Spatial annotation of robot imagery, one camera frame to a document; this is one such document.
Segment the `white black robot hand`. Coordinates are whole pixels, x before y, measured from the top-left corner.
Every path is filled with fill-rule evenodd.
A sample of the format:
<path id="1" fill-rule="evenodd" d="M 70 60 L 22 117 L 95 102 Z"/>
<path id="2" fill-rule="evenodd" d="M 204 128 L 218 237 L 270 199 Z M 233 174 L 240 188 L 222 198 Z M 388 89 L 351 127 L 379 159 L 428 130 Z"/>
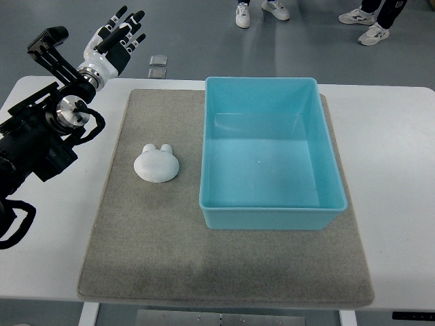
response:
<path id="1" fill-rule="evenodd" d="M 127 9 L 121 7 L 95 32 L 85 47 L 83 63 L 77 68 L 96 80 L 97 89 L 123 72 L 132 53 L 146 38 L 144 33 L 139 34 L 145 12 L 140 10 L 127 15 Z"/>

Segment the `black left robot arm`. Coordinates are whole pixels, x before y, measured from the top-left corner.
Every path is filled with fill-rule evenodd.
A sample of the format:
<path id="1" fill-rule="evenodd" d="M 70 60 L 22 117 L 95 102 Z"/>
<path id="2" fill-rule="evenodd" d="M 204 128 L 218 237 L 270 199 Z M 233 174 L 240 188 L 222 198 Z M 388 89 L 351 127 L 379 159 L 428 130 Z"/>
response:
<path id="1" fill-rule="evenodd" d="M 96 85 L 56 49 L 68 36 L 65 27 L 55 26 L 28 45 L 28 54 L 57 81 L 11 107 L 10 118 L 1 124 L 1 234 L 10 230 L 17 209 L 26 212 L 18 229 L 1 240 L 1 249 L 18 244 L 36 215 L 31 204 L 8 197 L 30 174 L 47 181 L 62 173 L 77 160 L 73 147 L 93 140 L 105 127 L 102 115 L 88 107 Z"/>

